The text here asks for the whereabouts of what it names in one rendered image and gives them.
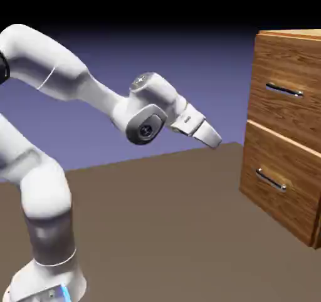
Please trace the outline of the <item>small wooden drawer front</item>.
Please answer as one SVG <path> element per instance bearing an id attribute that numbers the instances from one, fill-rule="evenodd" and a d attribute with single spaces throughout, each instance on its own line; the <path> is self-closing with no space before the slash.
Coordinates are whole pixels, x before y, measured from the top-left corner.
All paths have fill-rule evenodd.
<path id="1" fill-rule="evenodd" d="M 262 181 L 259 168 L 287 190 Z M 321 248 L 321 153 L 249 120 L 239 189 L 303 243 Z"/>

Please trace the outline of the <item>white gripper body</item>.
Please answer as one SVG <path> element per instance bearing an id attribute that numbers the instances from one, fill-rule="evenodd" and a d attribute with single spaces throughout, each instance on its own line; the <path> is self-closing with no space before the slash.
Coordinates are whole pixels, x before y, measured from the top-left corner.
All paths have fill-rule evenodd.
<path id="1" fill-rule="evenodd" d="M 219 133 L 206 120 L 200 124 L 192 137 L 210 148 L 217 148 L 222 141 Z"/>

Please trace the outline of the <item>wooden cabinet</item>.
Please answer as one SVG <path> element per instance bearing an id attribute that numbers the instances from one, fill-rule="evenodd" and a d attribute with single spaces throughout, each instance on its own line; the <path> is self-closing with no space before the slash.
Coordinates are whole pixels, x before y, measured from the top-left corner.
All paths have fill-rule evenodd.
<path id="1" fill-rule="evenodd" d="M 272 34 L 272 35 L 277 35 L 277 36 L 294 36 L 294 37 L 309 36 L 309 37 L 313 37 L 313 38 L 314 37 L 321 38 L 321 29 L 264 30 L 264 31 L 260 31 L 258 34 L 260 34 L 260 33 Z"/>

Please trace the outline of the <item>large wooden drawer front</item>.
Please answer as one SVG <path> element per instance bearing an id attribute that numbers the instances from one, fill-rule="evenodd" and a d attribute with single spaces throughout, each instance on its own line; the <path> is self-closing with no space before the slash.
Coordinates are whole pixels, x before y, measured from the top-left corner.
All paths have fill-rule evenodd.
<path id="1" fill-rule="evenodd" d="M 267 90 L 269 82 L 304 97 Z M 248 118 L 321 153 L 321 38 L 257 34 Z"/>

